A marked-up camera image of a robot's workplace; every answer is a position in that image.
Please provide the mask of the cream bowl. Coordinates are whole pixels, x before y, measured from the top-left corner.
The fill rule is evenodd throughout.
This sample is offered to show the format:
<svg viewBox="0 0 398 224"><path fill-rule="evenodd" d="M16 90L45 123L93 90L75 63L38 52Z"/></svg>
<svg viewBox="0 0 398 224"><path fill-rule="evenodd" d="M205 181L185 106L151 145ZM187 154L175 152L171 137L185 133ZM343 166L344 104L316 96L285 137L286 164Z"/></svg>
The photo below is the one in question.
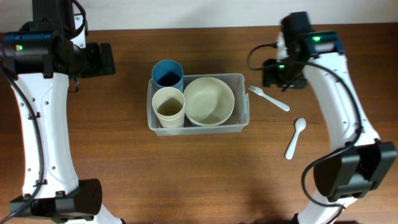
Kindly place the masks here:
<svg viewBox="0 0 398 224"><path fill-rule="evenodd" d="M189 122L191 122L194 126L219 126L219 125L224 125L225 122L227 122L232 115L223 117L223 116L217 116L215 114L209 114L208 116L203 116L203 117L194 117L190 118L187 116L187 119Z"/></svg>
<svg viewBox="0 0 398 224"><path fill-rule="evenodd" d="M234 110L234 93L224 81L218 78L197 78L188 84L183 95L185 114L190 118L209 114L226 117Z"/></svg>

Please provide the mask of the white plastic spoon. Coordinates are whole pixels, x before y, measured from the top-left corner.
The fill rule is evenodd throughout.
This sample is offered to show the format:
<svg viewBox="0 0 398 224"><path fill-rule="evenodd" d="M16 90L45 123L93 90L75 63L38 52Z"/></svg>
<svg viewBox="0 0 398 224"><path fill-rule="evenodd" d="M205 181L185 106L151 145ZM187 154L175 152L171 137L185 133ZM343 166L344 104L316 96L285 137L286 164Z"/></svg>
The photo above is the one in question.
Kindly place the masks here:
<svg viewBox="0 0 398 224"><path fill-rule="evenodd" d="M306 125L307 125L307 122L304 118L298 118L296 120L296 122L294 124L294 126L295 126L294 135L292 136L292 139L291 139L291 141L286 149L286 152L285 152L286 159L290 160L293 158L299 135L306 128Z"/></svg>

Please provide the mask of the cream cup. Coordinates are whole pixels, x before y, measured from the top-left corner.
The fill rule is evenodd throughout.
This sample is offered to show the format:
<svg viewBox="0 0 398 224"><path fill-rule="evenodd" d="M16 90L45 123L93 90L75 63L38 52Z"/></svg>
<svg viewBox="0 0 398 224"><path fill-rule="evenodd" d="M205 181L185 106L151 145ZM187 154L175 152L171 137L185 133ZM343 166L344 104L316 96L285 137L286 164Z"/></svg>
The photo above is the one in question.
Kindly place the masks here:
<svg viewBox="0 0 398 224"><path fill-rule="evenodd" d="M185 122L185 118L177 118L173 120L159 119L163 128L182 128Z"/></svg>
<svg viewBox="0 0 398 224"><path fill-rule="evenodd" d="M153 95L152 108L161 120L179 119L185 115L185 97L177 88L164 87Z"/></svg>

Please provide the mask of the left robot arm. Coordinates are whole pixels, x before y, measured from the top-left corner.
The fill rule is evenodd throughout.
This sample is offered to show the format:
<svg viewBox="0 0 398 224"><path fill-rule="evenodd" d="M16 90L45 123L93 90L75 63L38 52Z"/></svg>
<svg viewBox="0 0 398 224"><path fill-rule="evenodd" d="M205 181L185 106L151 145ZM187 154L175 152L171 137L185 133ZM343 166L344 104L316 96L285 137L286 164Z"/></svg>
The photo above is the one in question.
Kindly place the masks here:
<svg viewBox="0 0 398 224"><path fill-rule="evenodd" d="M33 19L1 41L1 72L18 103L25 154L22 195L10 218L121 223L103 205L98 179L78 178L67 123L70 82L116 72L109 44L87 43L78 1L34 1Z"/></svg>

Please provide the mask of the cream cup back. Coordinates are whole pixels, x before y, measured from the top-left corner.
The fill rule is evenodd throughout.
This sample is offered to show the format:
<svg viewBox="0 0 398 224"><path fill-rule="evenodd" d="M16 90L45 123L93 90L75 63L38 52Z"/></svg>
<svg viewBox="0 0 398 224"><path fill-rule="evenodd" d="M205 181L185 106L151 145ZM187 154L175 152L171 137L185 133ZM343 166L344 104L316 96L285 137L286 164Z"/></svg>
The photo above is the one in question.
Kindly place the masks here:
<svg viewBox="0 0 398 224"><path fill-rule="evenodd" d="M185 122L185 118L177 118L173 120L159 119L163 128L182 128Z"/></svg>

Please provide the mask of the blue cup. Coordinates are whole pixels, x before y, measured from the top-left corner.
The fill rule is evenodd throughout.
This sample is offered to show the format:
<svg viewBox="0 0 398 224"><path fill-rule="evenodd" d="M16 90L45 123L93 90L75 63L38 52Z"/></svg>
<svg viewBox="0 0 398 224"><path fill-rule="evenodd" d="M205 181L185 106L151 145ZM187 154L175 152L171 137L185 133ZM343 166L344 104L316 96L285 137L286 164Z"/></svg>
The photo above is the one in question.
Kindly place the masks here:
<svg viewBox="0 0 398 224"><path fill-rule="evenodd" d="M174 60L162 60L152 69L152 79L157 89L173 87L183 92L184 72L182 66Z"/></svg>

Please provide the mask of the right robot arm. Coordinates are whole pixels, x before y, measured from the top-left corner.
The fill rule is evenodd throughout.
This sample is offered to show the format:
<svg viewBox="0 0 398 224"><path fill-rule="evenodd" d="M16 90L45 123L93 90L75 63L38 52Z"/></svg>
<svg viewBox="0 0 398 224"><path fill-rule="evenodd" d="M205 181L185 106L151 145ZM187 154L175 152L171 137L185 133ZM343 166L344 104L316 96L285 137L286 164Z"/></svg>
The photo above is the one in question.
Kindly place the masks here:
<svg viewBox="0 0 398 224"><path fill-rule="evenodd" d="M280 23L277 58L263 64L263 84L286 90L311 85L325 119L329 154L313 161L316 191L293 223L333 223L368 192L376 190L397 158L392 142L382 142L355 92L345 49L334 31L313 30L306 12Z"/></svg>

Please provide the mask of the grey plastic fork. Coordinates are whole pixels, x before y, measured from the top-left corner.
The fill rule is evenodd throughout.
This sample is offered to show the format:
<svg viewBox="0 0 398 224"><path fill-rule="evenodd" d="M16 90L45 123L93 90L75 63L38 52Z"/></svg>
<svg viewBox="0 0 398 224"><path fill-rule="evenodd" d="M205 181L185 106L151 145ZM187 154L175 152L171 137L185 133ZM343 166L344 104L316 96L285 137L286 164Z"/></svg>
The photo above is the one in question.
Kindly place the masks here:
<svg viewBox="0 0 398 224"><path fill-rule="evenodd" d="M265 98L266 100L270 101L272 104L276 105L278 108L282 109L283 111L289 112L290 111L290 106L288 106L287 104L276 100L272 97L270 97L269 95L265 94L264 91L256 86L250 86L248 88L250 91L252 91L253 93Z"/></svg>

